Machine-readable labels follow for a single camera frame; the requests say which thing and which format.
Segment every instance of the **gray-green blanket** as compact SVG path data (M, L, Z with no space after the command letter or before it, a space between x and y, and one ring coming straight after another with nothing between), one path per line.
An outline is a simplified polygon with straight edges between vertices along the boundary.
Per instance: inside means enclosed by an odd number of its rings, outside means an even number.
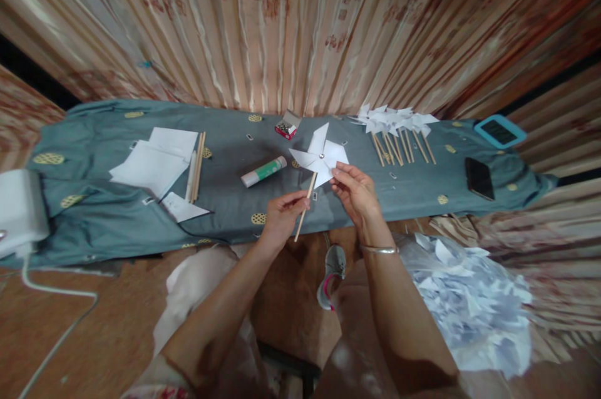
M51 235L39 244L33 266L59 266L170 251L199 241L255 240L262 226L253 215L282 194L308 188L312 172L292 166L288 148L307 150L313 131L329 122L327 138L345 145L349 161L370 175L387 220L455 213L485 214L521 209L555 185L554 177L533 173L513 150L499 152L473 130L473 120L431 125L428 141L436 165L414 150L415 163L380 166L364 127L347 118L303 119L288 141L274 130L280 116L263 116L159 101L117 100L73 108L66 118L42 129L28 168L43 178ZM148 140L153 127L207 132L212 157L202 165L196 204L213 213L177 224L144 190L109 182L136 140ZM240 176L283 155L288 167L246 189ZM467 189L465 157L490 167L496 200ZM185 195L187 171L171 189ZM351 225L329 184L319 187L302 232ZM0 264L19 267L14 257Z

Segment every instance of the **woman's right hand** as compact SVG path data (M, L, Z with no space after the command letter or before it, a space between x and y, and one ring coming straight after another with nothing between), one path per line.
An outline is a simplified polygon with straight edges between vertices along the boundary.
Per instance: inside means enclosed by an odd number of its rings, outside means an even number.
M353 165L338 162L336 167L332 169L334 178L330 180L332 190L361 231L366 219L382 214L374 181Z

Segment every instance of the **silver bangle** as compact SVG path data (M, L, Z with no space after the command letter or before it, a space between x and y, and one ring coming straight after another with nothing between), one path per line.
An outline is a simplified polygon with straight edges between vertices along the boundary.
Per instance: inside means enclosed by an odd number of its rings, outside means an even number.
M359 247L364 252L375 253L375 254L393 254L397 253L399 249L397 247L369 247L360 244Z

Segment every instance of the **bundle of wooden sticks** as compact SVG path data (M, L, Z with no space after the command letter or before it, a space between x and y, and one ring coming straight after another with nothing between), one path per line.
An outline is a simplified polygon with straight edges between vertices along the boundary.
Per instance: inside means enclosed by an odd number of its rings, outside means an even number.
M395 132L396 135L393 135L392 138L390 137L389 133L383 133L382 138L384 139L384 143L386 144L387 150L384 149L378 135L376 135L375 133L371 134L382 167L384 167L384 160L386 160L386 163L388 164L391 163L392 165L395 165L395 157L399 162L399 165L404 165L403 156L401 155L401 149L399 147L399 138L401 139L401 145L403 146L403 151L405 152L405 158L407 158L407 163L415 162L415 158L413 157L413 150L411 149L411 138L409 137L409 130L407 130L406 128L401 128L399 130L395 130ZM421 142L419 141L418 133L415 130L412 130L411 132L413 133L415 141L418 143L419 151L423 155L424 160L426 161L426 163L429 163L428 156L426 155L426 152L424 151L424 148L422 147ZM432 162L436 164L436 159L434 158L432 149L430 148L430 144L428 143L428 138L426 138L423 134L421 136L424 138L424 143L426 145L428 153L430 154L430 157L432 158Z
M198 188L200 186L200 169L202 168L203 152L205 151L205 139L207 133L200 134L198 151L192 152L190 159L190 170L188 172L188 186L186 188L186 201L194 203L198 200Z

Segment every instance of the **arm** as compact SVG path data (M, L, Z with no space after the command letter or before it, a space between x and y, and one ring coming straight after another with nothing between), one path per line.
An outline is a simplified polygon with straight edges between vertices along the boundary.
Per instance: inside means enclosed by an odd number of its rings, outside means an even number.
M309 208L307 191L271 200L259 241L169 339L161 354L200 394L210 392L269 267Z
M361 244L394 247L374 182L338 163L332 189L359 232ZM398 254L364 253L372 312L384 358L400 394L456 385L458 369Z

